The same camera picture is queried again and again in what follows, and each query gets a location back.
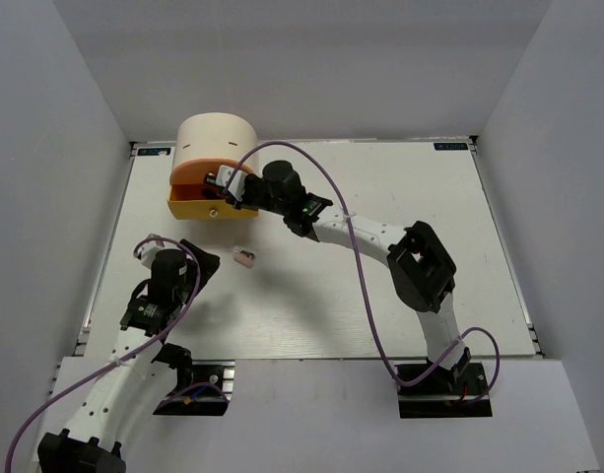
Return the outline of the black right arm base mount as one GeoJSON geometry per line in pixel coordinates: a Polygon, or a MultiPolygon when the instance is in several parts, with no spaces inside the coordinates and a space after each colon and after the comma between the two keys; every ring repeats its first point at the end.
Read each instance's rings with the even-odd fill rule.
{"type": "Polygon", "coordinates": [[[481,363],[470,363],[449,387],[431,374],[420,383],[398,388],[401,419],[491,418],[493,410],[486,373],[481,363]]]}

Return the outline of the cream round drawer organizer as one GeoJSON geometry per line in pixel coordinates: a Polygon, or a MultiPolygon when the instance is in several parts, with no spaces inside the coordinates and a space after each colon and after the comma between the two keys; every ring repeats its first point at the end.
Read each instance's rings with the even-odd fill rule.
{"type": "Polygon", "coordinates": [[[179,126],[169,175],[168,207],[178,220],[239,220],[256,211],[235,210],[216,187],[204,183],[220,166],[235,168],[258,144],[254,128],[230,113],[206,112],[179,126]]]}

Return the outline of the pink correction tape dispenser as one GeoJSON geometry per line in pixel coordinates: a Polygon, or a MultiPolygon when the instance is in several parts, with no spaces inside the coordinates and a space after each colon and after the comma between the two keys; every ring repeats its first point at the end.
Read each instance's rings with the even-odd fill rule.
{"type": "Polygon", "coordinates": [[[255,264],[256,255],[240,246],[233,248],[233,260],[241,266],[251,269],[255,264]]]}

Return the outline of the pink cap black highlighter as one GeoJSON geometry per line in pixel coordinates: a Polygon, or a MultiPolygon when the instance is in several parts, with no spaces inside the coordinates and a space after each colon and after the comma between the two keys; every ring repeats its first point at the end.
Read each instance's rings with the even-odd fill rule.
{"type": "Polygon", "coordinates": [[[205,175],[204,183],[209,186],[216,187],[218,189],[222,189],[225,187],[222,179],[216,173],[213,173],[213,172],[208,172],[205,175]]]}

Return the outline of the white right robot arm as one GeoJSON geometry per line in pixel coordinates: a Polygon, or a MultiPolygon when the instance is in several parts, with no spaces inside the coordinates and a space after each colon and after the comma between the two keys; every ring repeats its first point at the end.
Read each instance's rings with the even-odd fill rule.
{"type": "Polygon", "coordinates": [[[287,161],[269,163],[260,176],[221,166],[215,183],[238,210],[279,215],[298,237],[356,249],[383,264],[399,300],[418,316],[433,385],[451,393],[465,383],[470,353],[454,313],[456,266],[430,225],[391,226],[349,214],[306,191],[287,161]]]}

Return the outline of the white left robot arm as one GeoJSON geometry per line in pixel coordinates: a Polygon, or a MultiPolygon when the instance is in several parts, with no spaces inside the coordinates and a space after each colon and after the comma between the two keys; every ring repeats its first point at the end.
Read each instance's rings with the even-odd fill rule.
{"type": "Polygon", "coordinates": [[[148,236],[134,256],[149,271],[132,291],[107,363],[75,414],[37,447],[43,472],[123,472],[127,447],[158,407],[194,384],[188,349],[169,333],[220,267],[186,239],[148,236]]]}

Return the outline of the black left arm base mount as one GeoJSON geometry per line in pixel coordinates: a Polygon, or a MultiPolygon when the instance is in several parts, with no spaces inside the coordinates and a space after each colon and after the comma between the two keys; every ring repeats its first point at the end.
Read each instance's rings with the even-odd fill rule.
{"type": "Polygon", "coordinates": [[[222,417],[232,400],[235,361],[192,361],[191,377],[181,381],[158,406],[155,416],[222,417]]]}

